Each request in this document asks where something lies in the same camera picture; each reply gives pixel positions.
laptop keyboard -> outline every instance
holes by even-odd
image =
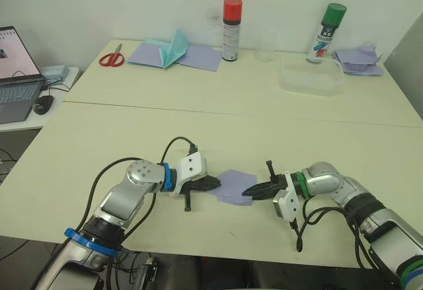
[[[30,100],[38,92],[39,86],[37,83],[0,87],[0,104]]]

laptop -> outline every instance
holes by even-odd
[[[0,28],[0,124],[25,120],[43,84],[16,29]]]

red cap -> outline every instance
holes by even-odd
[[[228,21],[241,20],[243,12],[243,1],[241,0],[225,0],[223,2],[223,19]]]

spray can label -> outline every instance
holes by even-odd
[[[223,24],[223,46],[222,57],[225,60],[233,61],[238,58],[240,24]]]
[[[325,56],[329,45],[335,35],[336,27],[323,26],[319,27],[319,32],[311,46],[307,59],[312,62],[321,62],[321,58]]]

white table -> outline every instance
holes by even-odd
[[[328,161],[353,176],[387,207],[423,233],[422,130],[302,119],[63,103],[0,186],[0,235],[61,242],[67,227],[83,214],[99,171],[122,157],[158,162],[170,139],[184,135],[208,160],[209,173],[233,168],[268,179],[266,160],[276,172],[296,171]],[[171,165],[186,155],[176,142]],[[93,208],[121,181],[128,164],[111,169],[99,182]],[[149,207],[146,197],[135,221]],[[326,198],[310,203],[332,205]],[[341,216],[328,214],[295,250],[295,233],[276,216],[270,200],[250,207],[192,194],[192,211],[182,197],[158,194],[144,224],[124,243],[132,250],[357,267],[354,239]]]
[[[76,67],[69,68],[69,74],[63,80],[63,84],[71,87],[75,80],[78,78],[79,69]],[[58,85],[56,86],[61,89],[66,89],[65,87]],[[56,89],[51,89],[50,94],[54,96],[52,107],[44,115],[38,115],[33,110],[30,111],[28,117],[23,122],[7,123],[0,124],[0,132],[2,131],[16,131],[16,130],[25,130],[25,129],[40,129],[46,122],[54,115],[54,113],[59,108],[60,104],[63,102],[67,96],[67,92],[63,92]],[[40,96],[48,95],[48,91],[42,91]]]
[[[217,72],[174,64],[168,69],[124,64],[101,67],[98,59],[122,43],[128,59],[141,44],[111,40],[85,71],[66,101],[163,108],[246,116],[301,118],[422,128],[423,122],[383,67],[381,77],[346,75],[341,94],[315,96],[282,90],[280,62],[259,62],[241,50]],[[278,52],[281,59],[286,54]]]

